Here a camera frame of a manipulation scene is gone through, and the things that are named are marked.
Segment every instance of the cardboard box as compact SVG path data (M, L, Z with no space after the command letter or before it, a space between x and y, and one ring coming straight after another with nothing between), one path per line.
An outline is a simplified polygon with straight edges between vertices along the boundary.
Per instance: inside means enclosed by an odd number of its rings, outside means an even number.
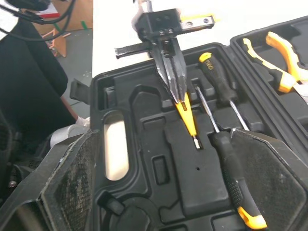
M52 0L54 7L58 11L60 15L62 15L68 8L69 4L72 0L69 1L60 1L60 0ZM35 28L38 30L40 34L46 34L56 28L57 30L62 29L65 24L66 18L55 25L39 25L34 24ZM67 27L67 31L72 30L82 30L87 28L93 28L93 0L76 0L74 10L72 13L72 17L70 23Z

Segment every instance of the black cable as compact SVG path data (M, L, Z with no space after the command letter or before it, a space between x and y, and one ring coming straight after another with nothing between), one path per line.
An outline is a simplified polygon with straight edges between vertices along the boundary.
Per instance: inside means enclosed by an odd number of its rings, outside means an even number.
M32 19L30 16L25 15L24 13L20 13L18 11L12 10L10 8L7 8L3 5L0 4L0 9L3 9L7 12L12 13L14 16L17 16L19 18L23 18L27 21L30 21L32 23L37 23L40 25L45 25L45 24L54 24L57 23L59 21L62 21L66 16L68 16L69 13L71 13L73 11L74 5L75 5L76 0L72 0L72 2L70 3L70 5L68 6L67 10L57 19L54 20L49 20L49 21L45 21L45 20L36 20L36 19Z
M5 34L7 34L7 35L9 35L9 36L12 36L12 37L14 37L16 39L21 39L21 40L26 41L26 42L46 42L46 41L50 41L50 40L56 39L57 37L59 37L60 35L62 35L65 32L65 30L66 30L66 28L67 28L67 26L69 24L69 21L71 19L71 16L72 16L72 14L68 15L67 20L65 22L65 25L63 26L61 31L59 31L58 34L56 34L54 36L51 36L49 38L36 38L36 39L35 38L26 38L26 37L23 37L23 36L16 35L14 33L8 32L8 31L6 31L6 30L4 30L2 28L0 28L0 31L5 33Z
M35 38L26 38L26 37L23 37L23 36L11 33L9 31L6 31L6 30L2 29L1 27L0 27L0 31L5 33L5 34L7 34L7 35L9 35L9 36L12 36L12 37L14 37L16 39L21 39L21 40L26 41L26 42L46 42L46 41L54 40L57 37L61 36L66 31L66 29L68 27L68 24L69 24L69 22L71 20L71 16L72 16L72 12L73 12L73 8L74 8L74 5L75 5L75 2L76 2L76 0L72 0L72 2L69 5L68 9L64 13L64 14L67 14L68 16L67 16L67 20L66 20L63 28L56 35L51 36L49 38L36 38L36 39Z

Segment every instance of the flathead screwdriver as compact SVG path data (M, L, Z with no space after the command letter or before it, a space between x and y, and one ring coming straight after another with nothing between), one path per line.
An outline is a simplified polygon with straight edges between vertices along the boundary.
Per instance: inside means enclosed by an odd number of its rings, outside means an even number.
M266 222L247 187L241 162L235 154L231 144L230 133L219 130L200 88L197 86L195 88L215 129L215 134L212 136L213 146L215 146L221 158L221 164L225 169L224 178L232 202L248 227L253 230L264 229L267 227Z
M213 84L219 101L222 104L230 104L232 109L235 111L236 116L239 118L243 128L249 131L247 124L234 103L237 100L237 94L230 88L227 75L222 64L212 53L209 52L203 53L200 56L199 61L201 63L201 70Z

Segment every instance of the screwdriver tip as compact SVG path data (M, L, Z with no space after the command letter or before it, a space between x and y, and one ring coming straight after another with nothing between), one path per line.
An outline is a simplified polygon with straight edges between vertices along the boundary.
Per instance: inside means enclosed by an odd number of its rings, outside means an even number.
M197 149L201 149L199 141L195 136L193 136L193 142L194 142L194 145L196 146Z

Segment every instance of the yellow pliers handle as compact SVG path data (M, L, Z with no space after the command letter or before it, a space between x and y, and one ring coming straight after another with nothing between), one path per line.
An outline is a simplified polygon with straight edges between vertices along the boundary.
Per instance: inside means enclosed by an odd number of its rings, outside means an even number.
M271 31L265 40L268 45L276 48L282 54L287 63L288 73L294 76L296 81L308 81L308 70L300 64L295 49L289 41Z
M266 67L270 74L274 74L274 76L280 78L278 79L279 91L287 93L292 89L292 87L297 82L297 79L293 75L290 75L289 73L281 70L280 68L276 67L275 65L271 64L270 62L260 57L253 49L251 41L249 39L244 38L243 44L244 44L243 49L250 55L250 59L253 62Z

